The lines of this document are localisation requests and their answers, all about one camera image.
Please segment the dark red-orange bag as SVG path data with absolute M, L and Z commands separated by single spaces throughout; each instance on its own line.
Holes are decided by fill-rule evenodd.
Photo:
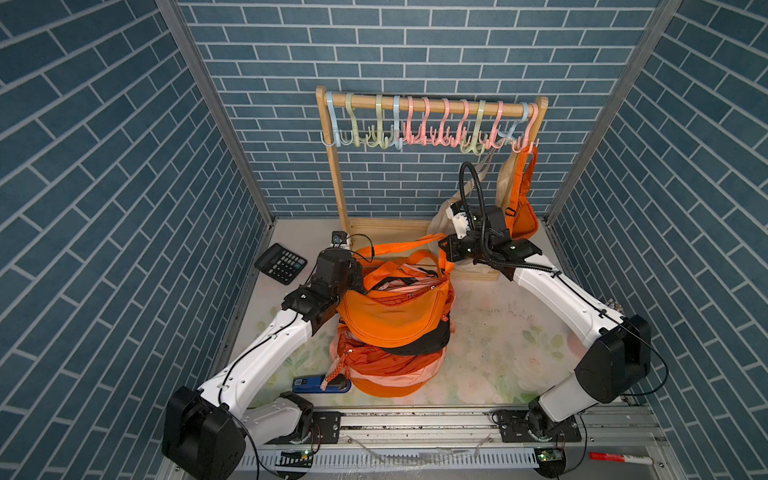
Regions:
M 349 331 L 342 329 L 337 332 L 331 343 L 331 366 L 325 377 L 327 380 L 332 380 L 337 375 L 343 374 L 350 380 L 349 367 L 369 375 L 412 373 L 438 359 L 444 361 L 445 354 L 446 348 L 429 355 L 392 355 L 379 347 L 359 341 L 351 336 Z

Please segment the large pink sling bag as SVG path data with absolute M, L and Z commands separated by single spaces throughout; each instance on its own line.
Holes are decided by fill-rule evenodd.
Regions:
M 442 359 L 438 359 L 423 368 L 418 368 L 412 373 L 404 374 L 386 374 L 386 375 L 369 375 L 364 374 L 356 369 L 349 367 L 348 377 L 351 379 L 362 379 L 373 382 L 374 384 L 384 387 L 409 387 L 416 384 L 424 383 L 432 379 L 439 371 L 443 364 Z

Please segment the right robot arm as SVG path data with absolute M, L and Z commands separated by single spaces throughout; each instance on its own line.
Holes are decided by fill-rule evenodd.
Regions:
M 459 201 L 446 209 L 454 232 L 440 241 L 441 252 L 451 262 L 470 260 L 489 266 L 531 292 L 586 349 L 573 373 L 528 405 L 530 434 L 549 440 L 576 414 L 612 402 L 647 377 L 656 352 L 651 345 L 651 325 L 638 315 L 626 317 L 598 301 L 531 241 L 512 238 L 500 208 L 484 202 L 471 206 L 469 194 L 484 196 L 479 174 L 470 162 L 462 163 L 459 173 L 471 175 L 472 181 L 461 183 Z

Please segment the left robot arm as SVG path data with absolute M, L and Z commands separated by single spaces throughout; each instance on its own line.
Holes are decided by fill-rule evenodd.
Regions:
M 363 290 L 354 252 L 327 248 L 310 280 L 286 295 L 262 334 L 218 374 L 168 400 L 162 453 L 195 479 L 226 479 L 247 447 L 309 437 L 313 406 L 286 392 L 255 411 L 248 408 L 269 378 L 337 312 L 343 295 Z

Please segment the green hook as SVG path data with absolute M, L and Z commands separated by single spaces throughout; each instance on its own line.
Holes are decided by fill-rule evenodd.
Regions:
M 344 137 L 341 138 L 341 144 L 344 146 L 354 145 L 355 147 L 360 147 L 363 143 L 363 138 L 361 136 L 358 120 L 355 115 L 353 99 L 354 99 L 353 93 L 347 93 L 345 95 L 344 109 L 350 121 L 351 131 L 347 139 L 345 139 Z
M 464 154 L 474 154 L 480 156 L 486 150 L 485 141 L 482 139 L 482 123 L 486 110 L 486 102 L 481 100 L 478 104 L 477 114 L 474 121 L 474 128 L 471 134 L 468 134 L 461 143 L 460 150 Z
M 366 137 L 366 145 L 371 148 L 379 147 L 382 150 L 386 150 L 391 143 L 391 138 L 386 136 L 384 130 L 384 109 L 382 94 L 376 95 L 374 110 L 376 116 L 376 124 L 374 127 L 369 128 L 368 136 Z

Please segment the pink rightmost hook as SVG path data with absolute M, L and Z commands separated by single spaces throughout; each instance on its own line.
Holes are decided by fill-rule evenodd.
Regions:
M 524 134 L 518 140 L 515 140 L 512 145 L 512 150 L 515 153 L 520 153 L 531 144 L 531 132 L 538 118 L 539 106 L 535 103 L 532 103 L 530 104 L 530 107 L 532 108 L 532 114 L 528 121 L 526 129 L 524 131 Z

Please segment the light blue eleventh hook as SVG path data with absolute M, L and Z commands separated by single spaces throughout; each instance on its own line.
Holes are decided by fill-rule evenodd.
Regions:
M 528 103 L 523 103 L 523 113 L 519 119 L 512 120 L 511 123 L 508 125 L 506 132 L 501 132 L 499 134 L 499 137 L 502 139 L 503 145 L 516 145 L 518 143 L 518 137 L 515 135 L 516 127 L 523 121 L 528 120 L 528 113 L 529 113 L 529 105 Z

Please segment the wooden hanging rack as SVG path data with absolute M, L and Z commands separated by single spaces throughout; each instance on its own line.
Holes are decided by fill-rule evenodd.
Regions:
M 318 87 L 315 91 L 315 98 L 321 121 L 322 143 L 332 142 L 330 119 L 325 100 L 327 91 L 331 90 L 323 86 Z M 339 129 L 344 138 L 347 139 L 351 131 L 350 121 L 344 109 L 345 95 L 347 93 L 333 93 L 333 101 Z M 393 123 L 392 108 L 394 96 L 395 95 L 383 95 L 384 130 L 386 136 L 390 138 Z M 430 99 L 428 97 L 400 97 L 400 121 L 401 133 L 404 140 L 403 147 L 450 147 L 461 152 L 461 143 L 465 140 L 466 136 L 473 131 L 477 108 L 480 101 L 470 102 L 466 99 L 449 100 L 447 98 Z M 376 95 L 354 94 L 353 106 L 355 108 L 355 115 L 358 120 L 360 133 L 363 138 L 363 143 L 360 147 L 368 147 L 366 145 L 366 137 L 368 136 L 369 128 L 374 127 L 376 124 L 374 110 L 375 98 Z M 539 96 L 532 103 L 539 106 L 539 114 L 531 132 L 531 144 L 529 146 L 538 147 L 538 134 L 549 108 L 549 99 L 546 96 Z M 521 122 L 516 127 L 515 135 L 518 139 L 524 134 L 531 117 L 532 108 L 530 107 L 530 104 L 532 103 L 528 103 L 528 120 Z M 486 110 L 481 127 L 482 139 L 485 141 L 486 146 L 485 152 L 478 156 L 480 159 L 479 170 L 481 173 L 489 172 L 492 158 L 496 152 L 505 148 L 511 150 L 511 155 L 502 165 L 496 182 L 497 193 L 495 203 L 497 206 L 504 208 L 509 199 L 509 189 L 515 166 L 522 160 L 523 156 L 521 155 L 522 151 L 520 153 L 515 153 L 512 150 L 512 146 L 503 145 L 499 134 L 507 131 L 508 125 L 512 120 L 521 117 L 523 113 L 522 104 L 523 103 L 505 104 L 501 101 L 486 102 Z M 450 222 L 443 214 L 435 216 L 431 221 L 351 219 L 348 214 L 345 190 L 342 181 L 338 153 L 339 147 L 324 147 L 329 161 L 341 228 L 350 236 L 369 234 L 379 242 L 387 242 L 409 240 L 427 233 L 448 233 L 451 231 L 452 228 Z

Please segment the black desk calculator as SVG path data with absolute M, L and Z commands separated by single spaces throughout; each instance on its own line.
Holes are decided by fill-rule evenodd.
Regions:
M 282 285 L 290 285 L 307 266 L 307 260 L 279 243 L 271 245 L 255 262 L 255 268 Z

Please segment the blue black stapler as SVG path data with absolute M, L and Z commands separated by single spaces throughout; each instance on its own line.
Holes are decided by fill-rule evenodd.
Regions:
M 344 394 L 351 390 L 352 383 L 343 374 L 332 380 L 324 375 L 295 377 L 292 381 L 292 392 L 299 395 L 308 394 Z

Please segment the red white marker pen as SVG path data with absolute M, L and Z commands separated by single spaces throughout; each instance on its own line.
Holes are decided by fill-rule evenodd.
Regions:
M 613 454 L 603 452 L 590 452 L 589 458 L 595 461 L 627 463 L 637 465 L 654 465 L 655 461 L 649 456 L 636 456 L 628 454 Z

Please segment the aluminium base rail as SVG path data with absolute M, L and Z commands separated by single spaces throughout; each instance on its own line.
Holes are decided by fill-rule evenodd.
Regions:
M 649 456 L 654 465 L 595 461 L 590 452 Z M 533 437 L 514 408 L 313 408 L 307 439 L 247 447 L 235 471 L 260 478 L 398 471 L 532 471 L 544 479 L 583 478 L 592 471 L 640 466 L 657 479 L 682 468 L 646 407 L 614 404 L 588 411 L 549 440 Z

